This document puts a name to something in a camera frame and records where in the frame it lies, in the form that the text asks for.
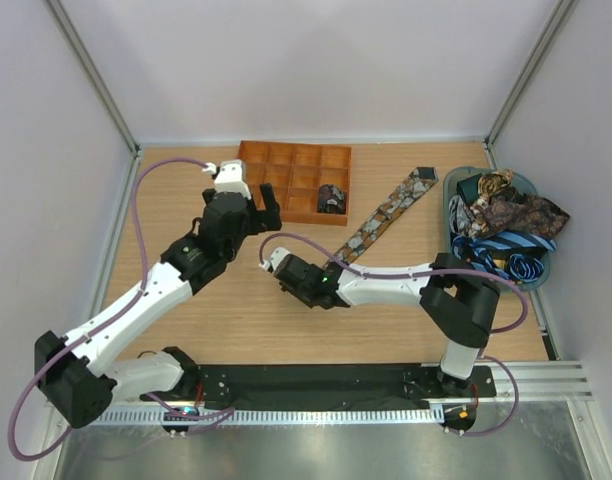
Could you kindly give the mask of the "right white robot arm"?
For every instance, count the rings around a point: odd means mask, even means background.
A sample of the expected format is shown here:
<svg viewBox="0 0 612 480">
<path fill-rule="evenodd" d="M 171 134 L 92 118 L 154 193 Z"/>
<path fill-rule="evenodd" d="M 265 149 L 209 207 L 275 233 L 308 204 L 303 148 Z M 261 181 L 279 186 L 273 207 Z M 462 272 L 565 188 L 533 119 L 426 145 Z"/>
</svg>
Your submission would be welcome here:
<svg viewBox="0 0 612 480">
<path fill-rule="evenodd" d="M 443 253 L 429 264 L 401 268 L 335 262 L 320 267 L 280 247 L 262 268 L 284 292 L 310 308 L 421 308 L 447 339 L 436 372 L 439 389 L 449 396 L 471 391 L 475 361 L 492 333 L 500 290 L 456 257 Z"/>
</svg>

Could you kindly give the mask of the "brown floral tie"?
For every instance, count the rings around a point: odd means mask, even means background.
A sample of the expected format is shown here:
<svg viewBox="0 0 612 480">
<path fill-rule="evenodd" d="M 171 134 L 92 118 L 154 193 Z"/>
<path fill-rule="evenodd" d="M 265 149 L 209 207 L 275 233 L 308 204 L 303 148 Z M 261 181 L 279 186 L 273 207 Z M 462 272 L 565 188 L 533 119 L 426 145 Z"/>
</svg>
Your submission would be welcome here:
<svg viewBox="0 0 612 480">
<path fill-rule="evenodd" d="M 383 200 L 334 253 L 347 264 L 356 262 L 414 203 L 438 182 L 435 167 L 417 167 Z"/>
</svg>

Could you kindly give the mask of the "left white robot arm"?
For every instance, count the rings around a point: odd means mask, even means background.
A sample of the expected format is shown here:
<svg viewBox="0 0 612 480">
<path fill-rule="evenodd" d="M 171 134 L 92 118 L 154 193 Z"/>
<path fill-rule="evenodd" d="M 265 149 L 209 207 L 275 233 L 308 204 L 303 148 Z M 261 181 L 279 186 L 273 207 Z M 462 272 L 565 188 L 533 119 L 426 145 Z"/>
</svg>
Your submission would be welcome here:
<svg viewBox="0 0 612 480">
<path fill-rule="evenodd" d="M 196 392 L 190 358 L 176 348 L 139 368 L 134 380 L 117 371 L 115 360 L 151 324 L 223 274 L 247 237 L 281 229 L 272 186 L 259 190 L 262 209 L 239 192 L 204 190 L 202 215 L 161 254 L 144 283 L 66 335 L 47 331 L 36 340 L 37 387 L 70 427 L 89 425 L 114 401 L 152 391 L 185 400 Z"/>
</svg>

